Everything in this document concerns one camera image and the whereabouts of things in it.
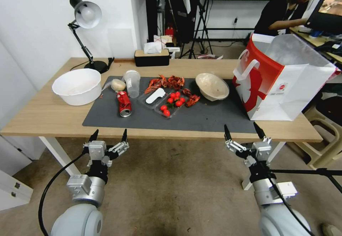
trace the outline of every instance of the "concrete floor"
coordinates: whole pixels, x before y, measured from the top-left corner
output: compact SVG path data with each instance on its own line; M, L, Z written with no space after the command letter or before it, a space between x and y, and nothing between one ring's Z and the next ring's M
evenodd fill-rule
M229 42L212 42L227 46ZM241 43L229 48L214 47L216 55L236 59L245 49ZM71 158L79 155L85 138L59 138ZM114 144L118 139L106 139ZM129 140L130 149L109 169L102 235L191 236L260 235L260 212L253 191L243 191L241 181L248 176L242 160L229 152L224 140L175 141ZM84 173L88 156L76 162ZM331 169L340 169L342 161ZM307 169L286 145L275 157L272 168ZM46 184L60 169L49 151L21 170L15 178L34 188L27 205L0 211L0 235L41 235L38 204ZM44 204L44 223L53 222L73 205L62 173L51 186ZM299 194L290 200L304 215L315 235L319 224L341 226L342 196L330 181L314 175L279 174L278 181L293 181Z
M223 55L223 59L238 59L240 54L243 50L246 49L246 47L243 45L242 42L235 42L231 45L232 42L218 42L218 41L211 41L210 44L212 45L213 54L220 57ZM185 44L184 47L184 53L188 51L191 48L191 42L188 44ZM204 42L204 47L206 48L206 51L208 51L208 54L211 54L209 44L208 42ZM200 53L200 44L198 42L195 42L194 45L194 53L196 57L201 54ZM189 55L183 56L182 59L188 59Z

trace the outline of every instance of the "computer monitor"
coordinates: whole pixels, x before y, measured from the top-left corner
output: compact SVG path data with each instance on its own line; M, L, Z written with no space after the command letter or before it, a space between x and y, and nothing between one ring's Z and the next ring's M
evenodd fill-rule
M306 26L334 34L342 33L342 0L320 0Z

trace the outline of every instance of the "table leg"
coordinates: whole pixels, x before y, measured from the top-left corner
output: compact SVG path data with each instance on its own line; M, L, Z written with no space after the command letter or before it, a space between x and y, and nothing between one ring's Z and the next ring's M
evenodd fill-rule
M274 148L273 148L273 151L271 152L270 156L268 157L268 162L271 162L274 157L278 154L278 152L280 151L280 149L285 145L286 142L279 142ZM252 183L249 181L249 177L250 177L250 174L249 176L244 179L244 181L242 182L242 188L244 190L249 190L252 186Z
M59 144L56 138L54 137L39 137L40 140L46 145L49 151L54 155L54 157L58 160L62 167L68 164L71 159L67 155L67 153L63 150L62 146ZM69 167L65 169L69 175L81 174L77 169L75 164L71 164Z

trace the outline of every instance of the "white bowl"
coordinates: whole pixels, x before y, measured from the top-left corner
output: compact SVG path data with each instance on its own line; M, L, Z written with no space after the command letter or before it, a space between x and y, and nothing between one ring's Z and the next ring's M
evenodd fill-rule
M69 71L54 81L52 91L67 104L88 104L101 94L101 74L93 69Z
M223 100L229 95L226 82L214 74L201 73L195 80L202 95L209 101Z

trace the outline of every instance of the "red soda can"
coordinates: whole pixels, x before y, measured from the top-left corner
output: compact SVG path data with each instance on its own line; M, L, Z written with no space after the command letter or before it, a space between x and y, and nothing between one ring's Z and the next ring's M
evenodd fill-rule
M132 113L131 101L125 91L118 92L119 113L121 117L128 117Z

